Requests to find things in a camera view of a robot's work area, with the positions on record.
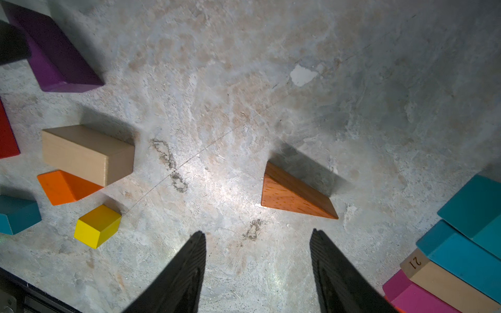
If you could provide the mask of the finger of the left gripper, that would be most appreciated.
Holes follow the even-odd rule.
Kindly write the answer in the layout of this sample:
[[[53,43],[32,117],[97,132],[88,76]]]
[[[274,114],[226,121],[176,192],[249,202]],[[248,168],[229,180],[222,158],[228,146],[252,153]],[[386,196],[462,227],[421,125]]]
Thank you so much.
[[[29,59],[31,52],[24,33],[17,27],[1,21],[0,65]]]

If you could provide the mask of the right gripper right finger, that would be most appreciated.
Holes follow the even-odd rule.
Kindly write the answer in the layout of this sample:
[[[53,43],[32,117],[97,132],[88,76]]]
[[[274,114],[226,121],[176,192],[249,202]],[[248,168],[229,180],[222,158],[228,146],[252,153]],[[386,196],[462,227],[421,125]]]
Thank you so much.
[[[309,245],[321,312],[396,311],[322,230],[313,230]]]

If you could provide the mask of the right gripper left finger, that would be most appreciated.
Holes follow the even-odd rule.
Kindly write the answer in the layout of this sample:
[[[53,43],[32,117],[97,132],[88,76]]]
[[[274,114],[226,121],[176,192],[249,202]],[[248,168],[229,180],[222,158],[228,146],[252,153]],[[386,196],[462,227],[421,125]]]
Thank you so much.
[[[125,312],[197,312],[206,268],[206,236],[193,233]]]

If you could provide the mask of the purple triangle block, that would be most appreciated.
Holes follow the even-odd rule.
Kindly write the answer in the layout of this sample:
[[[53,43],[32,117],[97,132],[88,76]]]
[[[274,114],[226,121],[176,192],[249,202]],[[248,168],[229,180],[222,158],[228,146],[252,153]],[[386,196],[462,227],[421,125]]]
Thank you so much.
[[[51,17],[8,1],[1,6],[8,21],[26,36],[28,63],[42,91],[84,93],[104,86]]]

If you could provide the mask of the magenta long block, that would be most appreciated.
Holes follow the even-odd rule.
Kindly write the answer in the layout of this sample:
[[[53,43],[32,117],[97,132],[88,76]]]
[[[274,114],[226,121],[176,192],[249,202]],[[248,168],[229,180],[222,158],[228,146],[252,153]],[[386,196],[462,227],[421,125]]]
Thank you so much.
[[[396,272],[382,289],[388,301],[405,312],[459,312],[413,283],[402,270]]]

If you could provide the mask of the red rectangular block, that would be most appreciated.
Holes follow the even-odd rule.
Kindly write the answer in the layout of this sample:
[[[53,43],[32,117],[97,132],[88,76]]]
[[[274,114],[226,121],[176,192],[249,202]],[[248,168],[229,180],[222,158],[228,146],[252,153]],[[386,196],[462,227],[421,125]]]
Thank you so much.
[[[0,108],[1,114],[1,129],[0,129],[0,157],[1,159],[6,159],[9,157],[15,157],[20,155],[20,150],[14,136],[13,130],[10,126],[9,118],[7,117],[7,113],[5,111],[3,102],[1,102]]]

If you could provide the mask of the teal long block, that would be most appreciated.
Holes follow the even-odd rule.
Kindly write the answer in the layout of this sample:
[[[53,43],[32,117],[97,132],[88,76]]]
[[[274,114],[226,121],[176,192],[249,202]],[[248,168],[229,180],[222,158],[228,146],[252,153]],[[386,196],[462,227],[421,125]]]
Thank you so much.
[[[500,259],[444,220],[438,221],[416,246],[438,266],[500,302]]]

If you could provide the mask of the orange triangle block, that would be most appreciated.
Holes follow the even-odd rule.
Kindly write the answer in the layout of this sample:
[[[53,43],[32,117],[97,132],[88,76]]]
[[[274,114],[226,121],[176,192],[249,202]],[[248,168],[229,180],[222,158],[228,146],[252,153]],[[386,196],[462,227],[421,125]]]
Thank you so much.
[[[261,206],[327,219],[339,218],[326,195],[271,162],[267,162],[264,172]]]

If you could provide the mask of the natural wood long block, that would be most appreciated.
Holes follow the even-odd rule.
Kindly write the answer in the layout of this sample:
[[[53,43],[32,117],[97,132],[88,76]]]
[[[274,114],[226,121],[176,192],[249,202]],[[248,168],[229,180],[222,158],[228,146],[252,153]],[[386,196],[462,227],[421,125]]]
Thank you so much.
[[[500,304],[432,262],[416,249],[400,267],[413,283],[460,312],[496,312]]]

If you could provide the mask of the teal triangle block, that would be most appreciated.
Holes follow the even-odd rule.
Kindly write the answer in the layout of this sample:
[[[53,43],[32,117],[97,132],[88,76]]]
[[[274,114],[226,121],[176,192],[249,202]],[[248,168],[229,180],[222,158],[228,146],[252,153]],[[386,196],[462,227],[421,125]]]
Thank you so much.
[[[458,232],[500,258],[500,183],[474,176],[439,211]]]

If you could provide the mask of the orange rectangular block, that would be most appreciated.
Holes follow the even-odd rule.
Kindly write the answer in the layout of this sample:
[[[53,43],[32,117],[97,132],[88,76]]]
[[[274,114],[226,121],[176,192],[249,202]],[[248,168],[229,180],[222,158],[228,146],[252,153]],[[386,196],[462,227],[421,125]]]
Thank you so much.
[[[398,312],[398,313],[406,313],[404,310],[398,308],[397,306],[393,305],[389,299],[387,298],[387,296],[384,296],[385,300]]]

